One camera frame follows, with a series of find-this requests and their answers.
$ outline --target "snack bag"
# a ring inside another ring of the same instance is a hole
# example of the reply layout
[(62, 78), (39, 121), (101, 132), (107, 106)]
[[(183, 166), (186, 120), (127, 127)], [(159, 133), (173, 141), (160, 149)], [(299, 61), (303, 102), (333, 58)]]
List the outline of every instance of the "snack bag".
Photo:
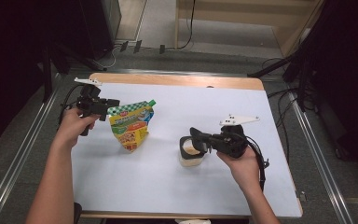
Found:
[(147, 125), (153, 118), (154, 100), (132, 105), (110, 107), (107, 110), (113, 135), (129, 152), (133, 152), (145, 140)]

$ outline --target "cable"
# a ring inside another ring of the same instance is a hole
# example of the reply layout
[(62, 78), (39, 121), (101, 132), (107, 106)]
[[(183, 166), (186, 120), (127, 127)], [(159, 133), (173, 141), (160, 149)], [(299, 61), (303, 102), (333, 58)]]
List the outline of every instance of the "cable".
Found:
[(104, 58), (104, 57), (106, 56), (107, 52), (109, 52), (109, 50), (104, 51), (104, 52), (103, 52), (103, 56), (101, 56), (101, 57), (99, 57), (98, 59), (95, 59), (95, 60), (93, 60), (93, 61), (95, 62), (95, 61), (101, 60), (102, 58)]
[(266, 174), (265, 174), (265, 168), (269, 167), (269, 160), (264, 161), (263, 158), (263, 154), (261, 153), (261, 149), (260, 146), (257, 144), (257, 142), (249, 137), (249, 136), (245, 136), (247, 141), (249, 142), (249, 140), (251, 140), (252, 142), (249, 142), (248, 146), (254, 151), (256, 158), (257, 158), (257, 164), (258, 164), (258, 168), (260, 170), (260, 179), (259, 179), (259, 183), (260, 183), (260, 188), (261, 190), (264, 191), (264, 183), (266, 182)]
[(58, 124), (60, 125), (62, 122), (62, 118), (63, 118), (63, 111), (69, 106), (70, 108), (72, 108), (72, 104), (74, 104), (75, 102), (71, 103), (71, 104), (67, 104), (69, 97), (71, 96), (72, 92), (79, 86), (84, 86), (84, 84), (77, 84), (74, 87), (72, 87), (71, 90), (68, 91), (68, 93), (65, 96), (65, 99), (63, 100), (62, 104), (61, 104), (61, 111), (60, 111), (60, 116), (58, 118)]
[(304, 102), (310, 102), (312, 104), (312, 107), (307, 107), (305, 104), (303, 104), (304, 108), (307, 110), (311, 110), (314, 112), (317, 112), (317, 107), (315, 103), (315, 99), (313, 98), (312, 94), (305, 92)]
[(187, 1), (185, 1), (185, 9), (186, 9), (186, 26), (187, 26), (187, 30), (190, 32), (190, 26), (188, 25), (188, 16), (187, 16)]
[(264, 62), (261, 63), (261, 70), (264, 69), (264, 65), (265, 65), (267, 62), (272, 61), (272, 60), (282, 60), (282, 58), (270, 58), (270, 59), (265, 60)]
[(295, 102), (295, 100), (292, 100), (289, 102), (289, 104), (286, 106), (286, 108), (282, 111), (281, 110), (281, 102), (282, 102), (282, 99), (283, 97), (289, 93), (289, 92), (296, 92), (298, 90), (298, 88), (292, 88), (292, 89), (287, 89), (287, 90), (283, 90), (283, 91), (276, 91), (276, 92), (273, 92), (273, 93), (270, 93), (268, 94), (268, 98), (271, 98), (273, 96), (276, 96), (278, 94), (281, 94), (279, 100), (278, 100), (278, 114), (279, 114), (279, 117), (278, 117), (278, 120), (275, 122), (275, 126), (277, 128), (279, 128), (281, 125), (282, 125), (282, 129), (283, 129), (283, 134), (284, 134), (284, 138), (285, 138), (285, 141), (286, 141), (286, 161), (287, 161), (287, 164), (289, 164), (290, 162), (290, 144), (289, 144), (289, 136), (287, 134), (287, 130), (286, 130), (286, 126), (284, 124), (284, 118), (286, 116), (286, 113), (287, 111), (291, 108), (292, 104)]
[(190, 21), (190, 37), (188, 38), (187, 43), (178, 49), (184, 49), (188, 45), (188, 43), (190, 43), (191, 37), (193, 36), (193, 19), (194, 19), (195, 5), (196, 5), (196, 0), (193, 0), (193, 9), (191, 10), (191, 21)]
[(94, 61), (96, 64), (100, 65), (102, 68), (110, 68), (110, 67), (113, 67), (113, 66), (115, 65), (115, 63), (116, 63), (115, 49), (118, 49), (118, 48), (120, 48), (120, 47), (121, 47), (121, 45), (118, 45), (118, 46), (116, 46), (116, 47), (114, 47), (114, 48), (112, 49), (113, 62), (112, 62), (111, 64), (109, 64), (109, 65), (103, 65), (103, 64), (98, 63), (98, 62), (95, 61), (95, 60), (93, 60), (93, 61)]
[(284, 58), (284, 59), (280, 59), (278, 62), (268, 66), (265, 69), (262, 69), (258, 72), (255, 73), (251, 73), (251, 74), (247, 74), (248, 77), (262, 77), (265, 74), (274, 71), (275, 69), (278, 69), (284, 65), (286, 65), (287, 63), (290, 63), (294, 58), (296, 57), (296, 53), (293, 53), (291, 55), (289, 55), (288, 57)]

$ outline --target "person's hand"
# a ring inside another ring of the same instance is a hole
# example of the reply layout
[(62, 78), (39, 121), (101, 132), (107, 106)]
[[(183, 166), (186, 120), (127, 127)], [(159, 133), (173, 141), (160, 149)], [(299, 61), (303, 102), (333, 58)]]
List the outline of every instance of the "person's hand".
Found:
[(79, 116), (82, 115), (82, 111), (78, 108), (72, 108), (65, 111), (59, 130), (57, 131), (54, 142), (66, 145), (70, 148), (74, 147), (77, 143), (77, 138), (81, 135), (86, 127), (92, 130), (95, 124), (95, 120), (99, 115), (90, 115), (85, 118)]
[(253, 188), (260, 188), (259, 168), (254, 151), (247, 147), (243, 155), (237, 159), (217, 152), (217, 156), (229, 167), (232, 176), (242, 191), (249, 191)]

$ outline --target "black cable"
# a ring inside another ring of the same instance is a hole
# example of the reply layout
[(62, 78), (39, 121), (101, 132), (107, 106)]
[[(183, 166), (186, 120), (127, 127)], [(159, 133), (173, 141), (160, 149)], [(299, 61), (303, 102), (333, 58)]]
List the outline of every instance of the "black cable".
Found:
[(194, 7), (195, 7), (195, 5), (196, 5), (196, 0), (193, 0), (193, 9), (191, 11), (191, 20), (190, 20), (190, 37), (188, 38), (187, 43), (184, 46), (182, 46), (182, 47), (180, 47), (178, 49), (184, 49), (185, 47), (187, 47), (188, 43), (190, 43), (190, 41), (191, 41), (191, 37), (193, 36), (193, 19), (194, 19)]
[(68, 91), (68, 93), (66, 93), (66, 96), (65, 96), (65, 99), (63, 100), (63, 102), (62, 102), (62, 104), (61, 104), (61, 111), (60, 111), (60, 116), (59, 116), (59, 118), (58, 118), (58, 124), (60, 125), (61, 124), (61, 122), (62, 122), (62, 118), (63, 118), (63, 111), (68, 107), (68, 106), (70, 106), (70, 107), (72, 107), (72, 104), (67, 104), (67, 102), (68, 102), (68, 99), (69, 99), (69, 97), (71, 96), (71, 94), (72, 94), (72, 92), (77, 88), (77, 87), (79, 87), (79, 86), (84, 86), (84, 84), (77, 84), (77, 85), (75, 85), (74, 87), (72, 87), (72, 89), (71, 90), (69, 90)]
[(315, 111), (315, 109), (316, 109), (316, 106), (315, 106), (315, 105), (316, 105), (316, 102), (315, 102), (315, 99), (313, 99), (312, 94), (309, 94), (309, 93), (305, 92), (304, 102), (310, 102), (310, 103), (313, 105), (313, 107), (307, 107), (307, 106), (304, 104), (303, 106), (304, 106), (305, 109), (311, 110), (311, 111)]
[(289, 136), (287, 134), (287, 130), (286, 130), (286, 126), (284, 124), (284, 118), (286, 116), (287, 111), (291, 108), (292, 104), (296, 101), (296, 99), (292, 100), (289, 102), (289, 104), (286, 106), (286, 108), (282, 111), (281, 110), (281, 101), (283, 99), (283, 97), (289, 93), (289, 92), (296, 92), (298, 90), (298, 88), (292, 88), (292, 89), (287, 89), (287, 90), (283, 90), (283, 91), (276, 91), (273, 93), (268, 94), (268, 98), (273, 97), (275, 95), (281, 94), (279, 100), (278, 100), (278, 120), (275, 122), (275, 126), (277, 128), (279, 128), (282, 125), (282, 130), (283, 130), (283, 134), (284, 134), (284, 138), (286, 141), (286, 161), (287, 164), (289, 164), (290, 161), (290, 144), (289, 144)]
[(272, 60), (281, 60), (282, 58), (270, 58), (270, 59), (267, 59), (265, 60), (264, 62), (261, 63), (261, 69), (263, 70), (264, 69), (264, 65), (269, 62), (269, 61), (272, 61)]
[(246, 138), (252, 141), (252, 143), (249, 142), (248, 146), (254, 151), (256, 155), (258, 168), (260, 170), (260, 177), (259, 177), (260, 188), (261, 190), (264, 191), (264, 183), (266, 182), (265, 168), (269, 166), (269, 162), (264, 161), (263, 154), (261, 153), (260, 147), (258, 146), (257, 142), (249, 136), (246, 136)]
[(295, 58), (296, 58), (296, 53), (293, 53), (293, 54), (289, 55), (288, 57), (281, 59), (278, 62), (268, 66), (267, 68), (264, 68), (258, 72), (255, 72), (255, 73), (247, 74), (247, 77), (262, 77), (265, 74), (268, 74), (269, 72), (272, 72), (275, 69), (278, 69), (278, 68), (286, 65), (287, 63), (290, 63)]
[[(275, 96), (275, 95), (278, 95), (278, 94), (280, 94), (280, 93), (283, 93), (283, 95), (281, 95), (281, 97), (280, 97), (280, 99), (279, 99), (279, 101), (278, 101), (278, 105), (280, 106), (280, 105), (281, 105), (281, 100), (282, 100), (282, 98), (283, 98), (283, 96), (284, 96), (285, 94), (287, 94), (287, 93), (289, 93), (289, 92), (294, 92), (294, 93), (296, 93), (297, 91), (298, 91), (298, 88), (292, 88), (292, 89), (287, 89), (287, 90), (283, 90), (283, 91), (276, 91), (276, 92), (273, 92), (273, 93), (268, 94), (268, 98), (273, 97), (273, 96)], [(310, 100), (308, 100), (309, 102), (315, 104), (315, 103), (314, 103), (314, 99), (313, 99), (313, 97), (312, 97), (311, 94), (309, 94), (309, 93), (306, 92), (305, 96), (306, 96), (306, 98), (310, 98)], [(277, 127), (281, 126), (282, 119), (284, 119), (284, 117), (285, 117), (285, 112), (287, 112), (287, 110), (290, 108), (291, 104), (292, 104), (294, 101), (296, 101), (296, 100), (297, 100), (297, 99), (295, 99), (295, 100), (293, 100), (291, 103), (289, 103), (289, 105), (283, 110), (283, 112), (280, 113), (279, 119), (276, 121)]]
[(104, 51), (103, 55), (101, 57), (99, 57), (99, 58), (97, 58), (97, 59), (95, 59), (93, 61), (100, 61), (102, 58), (104, 58), (106, 56), (107, 52), (109, 52), (109, 50)]

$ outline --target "table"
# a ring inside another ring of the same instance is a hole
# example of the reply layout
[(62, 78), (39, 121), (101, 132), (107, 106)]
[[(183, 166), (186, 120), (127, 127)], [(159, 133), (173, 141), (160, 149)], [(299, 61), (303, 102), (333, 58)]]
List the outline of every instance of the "table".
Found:
[(267, 95), (259, 79), (178, 75), (93, 74), (100, 97), (122, 105), (154, 99), (149, 135), (134, 152), (115, 139), (108, 121), (98, 121), (73, 150), (75, 201), (82, 217), (244, 218), (248, 204), (215, 151), (195, 167), (179, 162), (179, 139), (196, 127), (220, 131), (229, 113), (258, 116), (244, 124), (270, 167), (265, 195), (278, 217), (301, 217), (301, 205), (286, 163)]
[[(290, 55), (319, 17), (323, 0), (197, 0), (194, 20), (271, 26), (283, 57)], [(179, 19), (190, 19), (192, 0), (176, 0), (175, 47)]]

